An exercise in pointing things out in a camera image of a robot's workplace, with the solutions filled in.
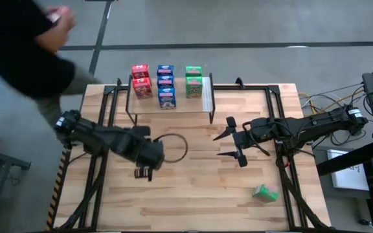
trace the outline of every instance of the blue cereal box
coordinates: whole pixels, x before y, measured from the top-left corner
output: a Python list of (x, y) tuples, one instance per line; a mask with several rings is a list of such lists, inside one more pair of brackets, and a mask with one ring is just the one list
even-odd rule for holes
[(161, 109), (175, 109), (175, 89), (174, 88), (164, 88), (158, 89), (158, 100)]
[(174, 87), (174, 77), (173, 76), (158, 76), (157, 79), (158, 88), (173, 88)]
[(173, 65), (158, 65), (158, 76), (174, 75), (174, 66)]

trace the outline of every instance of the green cereal box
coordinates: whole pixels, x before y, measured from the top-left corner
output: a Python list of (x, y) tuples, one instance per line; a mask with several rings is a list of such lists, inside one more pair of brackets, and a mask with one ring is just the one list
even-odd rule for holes
[(277, 200), (278, 192), (276, 188), (268, 187), (262, 184), (254, 189), (253, 197), (264, 203), (270, 203)]
[(185, 67), (185, 77), (202, 77), (202, 68)]
[(202, 97), (202, 77), (186, 77), (185, 83), (187, 98)]

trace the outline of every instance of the floor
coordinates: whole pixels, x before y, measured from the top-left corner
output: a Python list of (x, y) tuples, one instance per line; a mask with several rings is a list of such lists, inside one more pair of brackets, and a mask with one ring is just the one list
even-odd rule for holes
[[(359, 83), (364, 72), (373, 71), (373, 0), (119, 0), (110, 8), (105, 2), (39, 2), (69, 5), (76, 12), (78, 24), (60, 56), (104, 83), (117, 78), (126, 83), (133, 64), (170, 63), (180, 76), (181, 67), (202, 65), (216, 83), (240, 76), (247, 83), (296, 83), (299, 91), (314, 94)], [(191, 45), (200, 43), (243, 44), (229, 49)], [(162, 44), (173, 49), (151, 46)], [(304, 44), (310, 48), (292, 47)], [(354, 90), (335, 94), (344, 97)], [(67, 97), (62, 107), (78, 109), (80, 101), (81, 96)], [(328, 104), (317, 101), (319, 107)], [(365, 130), (367, 136), (345, 147), (371, 142), (373, 124)], [(35, 104), (0, 80), (0, 152), (32, 162), (27, 173), (13, 171), (21, 176), (18, 185), (5, 187), (0, 232), (44, 228), (61, 148)], [(367, 214), (363, 201), (327, 197), (326, 204), (334, 227), (373, 231), (356, 223), (359, 213)]]

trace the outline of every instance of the red cereal box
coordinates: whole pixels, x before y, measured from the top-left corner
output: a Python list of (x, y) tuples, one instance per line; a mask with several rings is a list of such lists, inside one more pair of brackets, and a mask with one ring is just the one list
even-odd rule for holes
[(132, 66), (133, 78), (149, 78), (149, 65), (134, 65)]
[(138, 100), (152, 98), (152, 88), (149, 78), (133, 79), (132, 86)]

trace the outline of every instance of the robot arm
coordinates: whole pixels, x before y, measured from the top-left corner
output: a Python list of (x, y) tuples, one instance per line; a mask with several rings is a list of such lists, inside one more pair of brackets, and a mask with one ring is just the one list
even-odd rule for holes
[(368, 120), (363, 117), (356, 107), (346, 105), (327, 113), (320, 113), (304, 118), (257, 118), (243, 124), (244, 131), (236, 132), (236, 122), (233, 117), (227, 118), (226, 130), (214, 140), (232, 134), (237, 151), (220, 153), (238, 159), (240, 166), (246, 166), (247, 161), (242, 150), (257, 147), (266, 155), (258, 143), (268, 140), (281, 141), (280, 151), (283, 156), (292, 156), (298, 152), (305, 143), (316, 140), (338, 130), (349, 130), (351, 134), (358, 133)]
[(163, 144), (151, 141), (148, 126), (106, 128), (81, 117), (78, 111), (66, 111), (57, 121), (54, 130), (63, 144), (70, 141), (83, 142), (84, 151), (100, 155), (111, 150), (138, 167), (158, 170), (163, 161)]

